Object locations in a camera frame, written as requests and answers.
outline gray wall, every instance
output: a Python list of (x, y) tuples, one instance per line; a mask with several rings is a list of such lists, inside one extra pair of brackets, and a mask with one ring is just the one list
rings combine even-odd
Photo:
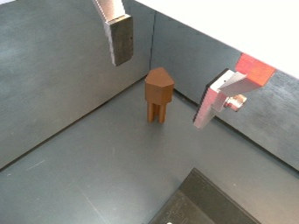
[(154, 12), (134, 18), (134, 56), (113, 67), (90, 0), (0, 5), (0, 168), (148, 72)]
[[(174, 88), (194, 102), (224, 68), (235, 70), (239, 55), (217, 40), (156, 15), (152, 68), (165, 67)], [(224, 110), (220, 119), (299, 170), (297, 87), (299, 80), (277, 71), (265, 87), (245, 94), (244, 108), (237, 113)]]

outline gray floor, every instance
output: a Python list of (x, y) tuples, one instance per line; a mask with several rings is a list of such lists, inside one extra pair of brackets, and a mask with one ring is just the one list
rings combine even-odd
[(141, 224), (192, 167), (261, 223), (297, 223), (299, 175), (174, 96), (165, 124), (146, 123), (142, 83), (0, 173), (2, 224)]

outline wooden block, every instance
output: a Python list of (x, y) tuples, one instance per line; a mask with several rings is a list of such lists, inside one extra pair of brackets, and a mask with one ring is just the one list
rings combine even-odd
[(158, 123), (164, 122), (165, 104), (172, 101), (173, 79), (165, 70), (153, 69), (144, 79), (144, 98), (146, 100), (146, 121), (152, 122), (158, 116)]

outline metal knob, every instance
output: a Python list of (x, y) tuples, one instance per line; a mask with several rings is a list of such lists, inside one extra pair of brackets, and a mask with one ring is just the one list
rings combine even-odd
[(243, 107), (245, 101), (247, 97), (243, 94), (237, 94), (227, 99), (224, 107), (231, 108), (235, 112), (237, 112)]

